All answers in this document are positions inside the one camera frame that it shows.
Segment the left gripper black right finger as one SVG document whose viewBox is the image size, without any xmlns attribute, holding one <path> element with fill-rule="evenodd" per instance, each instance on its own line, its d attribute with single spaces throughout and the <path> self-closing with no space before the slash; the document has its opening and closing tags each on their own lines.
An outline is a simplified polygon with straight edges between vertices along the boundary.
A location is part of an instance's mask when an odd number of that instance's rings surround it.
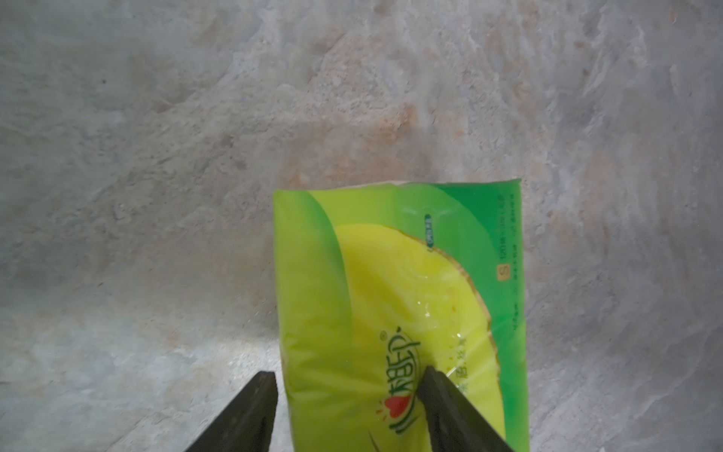
<svg viewBox="0 0 723 452">
<path fill-rule="evenodd" d="M 425 408 L 433 452 L 513 451 L 441 371 L 428 366 L 416 395 Z"/>
</svg>

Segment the green tissue pack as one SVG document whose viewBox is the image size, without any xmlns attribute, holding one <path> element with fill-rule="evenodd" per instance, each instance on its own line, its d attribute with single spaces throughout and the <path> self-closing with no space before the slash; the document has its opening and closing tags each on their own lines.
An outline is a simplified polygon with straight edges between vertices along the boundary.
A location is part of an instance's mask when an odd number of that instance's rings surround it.
<svg viewBox="0 0 723 452">
<path fill-rule="evenodd" d="M 428 367 L 529 450 L 522 205 L 517 180 L 274 194 L 295 450 L 430 450 Z"/>
</svg>

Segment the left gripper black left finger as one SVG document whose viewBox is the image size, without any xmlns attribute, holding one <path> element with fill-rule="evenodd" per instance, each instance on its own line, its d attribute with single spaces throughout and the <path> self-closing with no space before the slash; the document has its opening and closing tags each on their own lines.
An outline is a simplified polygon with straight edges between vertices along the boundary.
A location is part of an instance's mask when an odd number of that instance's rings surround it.
<svg viewBox="0 0 723 452">
<path fill-rule="evenodd" d="M 279 392 L 275 373 L 259 371 L 187 452 L 268 452 Z"/>
</svg>

